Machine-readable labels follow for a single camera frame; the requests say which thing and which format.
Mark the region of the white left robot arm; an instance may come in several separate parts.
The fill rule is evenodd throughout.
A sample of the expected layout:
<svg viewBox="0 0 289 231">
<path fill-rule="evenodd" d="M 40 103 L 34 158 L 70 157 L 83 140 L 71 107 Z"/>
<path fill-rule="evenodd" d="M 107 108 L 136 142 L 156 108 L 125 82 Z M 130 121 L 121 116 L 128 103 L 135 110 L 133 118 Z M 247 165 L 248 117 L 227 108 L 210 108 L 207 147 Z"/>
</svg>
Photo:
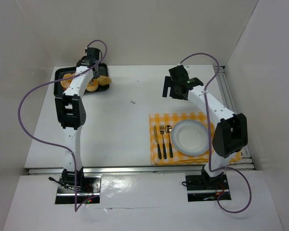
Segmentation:
<svg viewBox="0 0 289 231">
<path fill-rule="evenodd" d="M 61 182 L 64 186 L 84 187 L 83 164 L 80 157 L 80 133 L 86 121 L 82 97 L 87 85 L 98 74 L 100 50 L 87 48 L 86 56 L 80 59 L 74 73 L 63 74 L 62 94 L 55 97 L 58 122 L 65 135 L 65 164 Z"/>
</svg>

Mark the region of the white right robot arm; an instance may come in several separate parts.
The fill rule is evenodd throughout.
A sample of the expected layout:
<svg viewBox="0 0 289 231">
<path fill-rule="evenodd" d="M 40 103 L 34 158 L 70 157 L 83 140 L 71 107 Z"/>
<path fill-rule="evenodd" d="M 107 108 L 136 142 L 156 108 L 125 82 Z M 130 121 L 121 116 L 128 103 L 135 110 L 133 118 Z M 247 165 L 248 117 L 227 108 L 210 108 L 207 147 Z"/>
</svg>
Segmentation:
<svg viewBox="0 0 289 231">
<path fill-rule="evenodd" d="M 235 114 L 220 103 L 198 79 L 190 79 L 183 65 L 169 69 L 165 77 L 163 97 L 188 100 L 195 104 L 210 119 L 215 132 L 209 140 L 209 162 L 201 170 L 203 184 L 217 181 L 230 161 L 248 144 L 247 118 L 243 113 Z"/>
</svg>

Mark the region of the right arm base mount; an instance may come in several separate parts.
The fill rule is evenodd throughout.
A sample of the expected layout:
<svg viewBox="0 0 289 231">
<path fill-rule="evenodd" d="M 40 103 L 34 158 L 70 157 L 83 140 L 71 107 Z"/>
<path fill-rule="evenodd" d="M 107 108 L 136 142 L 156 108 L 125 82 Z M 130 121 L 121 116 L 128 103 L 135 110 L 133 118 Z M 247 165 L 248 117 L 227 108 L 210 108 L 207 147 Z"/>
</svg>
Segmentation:
<svg viewBox="0 0 289 231">
<path fill-rule="evenodd" d="M 186 187 L 188 202 L 216 201 L 219 196 L 220 200 L 231 200 L 225 174 L 210 183 L 204 183 L 200 175 L 186 175 L 182 185 Z"/>
</svg>

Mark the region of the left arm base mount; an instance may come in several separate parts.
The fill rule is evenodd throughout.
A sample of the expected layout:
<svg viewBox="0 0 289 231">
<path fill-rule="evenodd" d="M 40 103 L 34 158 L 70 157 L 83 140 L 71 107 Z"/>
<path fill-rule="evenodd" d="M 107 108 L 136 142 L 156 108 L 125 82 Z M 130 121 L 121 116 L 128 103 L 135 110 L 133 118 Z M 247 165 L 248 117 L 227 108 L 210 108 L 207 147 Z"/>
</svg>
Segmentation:
<svg viewBox="0 0 289 231">
<path fill-rule="evenodd" d="M 75 203 L 75 190 L 77 193 L 77 204 L 99 204 L 101 177 L 84 177 L 77 175 L 77 183 L 75 184 L 75 175 L 67 174 L 59 180 L 53 177 L 48 178 L 58 184 L 56 191 L 56 205 L 71 205 Z"/>
</svg>

